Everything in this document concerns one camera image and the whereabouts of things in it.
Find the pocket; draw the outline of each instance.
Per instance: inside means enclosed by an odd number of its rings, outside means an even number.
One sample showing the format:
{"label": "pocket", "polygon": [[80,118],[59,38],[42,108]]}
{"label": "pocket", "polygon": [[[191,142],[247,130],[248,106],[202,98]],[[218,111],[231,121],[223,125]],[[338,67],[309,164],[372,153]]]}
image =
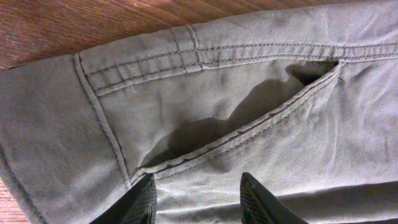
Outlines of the pocket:
{"label": "pocket", "polygon": [[[191,123],[195,127],[192,128],[193,131],[186,124],[181,125],[181,130],[174,132],[180,136],[180,142],[185,142],[185,145],[182,144],[185,147],[190,147],[191,142],[200,142],[215,133],[213,139],[208,138],[212,142],[206,142],[204,146],[195,150],[187,150],[187,153],[183,153],[184,150],[179,151],[176,153],[177,157],[173,157],[176,155],[173,152],[172,155],[168,155],[167,152],[158,154],[156,156],[159,159],[155,159],[157,162],[152,164],[149,162],[137,169],[132,181],[146,173],[157,174],[157,179],[173,175],[203,163],[213,156],[220,156],[225,150],[233,150],[223,146],[231,141],[244,142],[245,139],[256,134],[256,127],[278,122],[287,114],[293,113],[308,97],[316,96],[319,89],[331,83],[332,80],[336,80],[343,64],[343,62],[273,60],[240,65],[239,67],[244,67],[245,71],[252,72],[250,74],[264,75],[265,78],[257,83],[254,83],[251,78],[240,79],[247,84],[246,86],[250,86],[248,87],[250,91],[244,97],[238,97],[243,100],[233,107],[234,110],[231,113],[226,113],[226,119],[196,121]],[[234,67],[223,70],[217,75],[231,74],[232,68]]]}

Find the gray pants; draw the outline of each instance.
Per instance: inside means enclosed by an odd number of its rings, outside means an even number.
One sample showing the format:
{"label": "gray pants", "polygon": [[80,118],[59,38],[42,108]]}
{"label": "gray pants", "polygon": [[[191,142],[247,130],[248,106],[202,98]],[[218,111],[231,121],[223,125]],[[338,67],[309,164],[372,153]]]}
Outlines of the gray pants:
{"label": "gray pants", "polygon": [[157,223],[239,223],[243,172],[310,223],[396,219],[397,9],[255,12],[1,72],[1,176],[32,223],[89,223],[146,173]]}

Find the denim fabric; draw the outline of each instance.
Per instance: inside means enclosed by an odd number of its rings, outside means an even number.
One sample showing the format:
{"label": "denim fabric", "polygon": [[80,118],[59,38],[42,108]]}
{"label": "denim fabric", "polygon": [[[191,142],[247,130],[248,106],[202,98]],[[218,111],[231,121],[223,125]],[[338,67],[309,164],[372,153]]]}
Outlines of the denim fabric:
{"label": "denim fabric", "polygon": [[243,172],[310,223],[398,218],[397,1],[262,11],[0,73],[0,171],[32,223],[144,174],[157,223],[240,223]]}

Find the garment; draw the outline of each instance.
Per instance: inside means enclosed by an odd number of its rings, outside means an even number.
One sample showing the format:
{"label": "garment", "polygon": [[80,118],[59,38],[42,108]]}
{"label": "garment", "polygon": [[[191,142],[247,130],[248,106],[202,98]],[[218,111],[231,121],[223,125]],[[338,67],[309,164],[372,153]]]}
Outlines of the garment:
{"label": "garment", "polygon": [[243,172],[310,223],[393,222],[397,8],[254,12],[3,71],[2,179],[32,223],[89,223],[145,173],[157,223],[239,223]]}

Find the brown wooden surface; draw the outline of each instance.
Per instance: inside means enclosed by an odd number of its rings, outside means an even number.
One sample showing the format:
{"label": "brown wooden surface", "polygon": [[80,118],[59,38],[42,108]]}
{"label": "brown wooden surface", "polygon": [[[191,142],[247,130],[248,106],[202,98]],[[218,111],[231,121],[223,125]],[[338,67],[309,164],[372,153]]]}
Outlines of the brown wooden surface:
{"label": "brown wooden surface", "polygon": [[[0,70],[184,24],[352,1],[0,0]],[[1,181],[0,223],[28,223]]]}

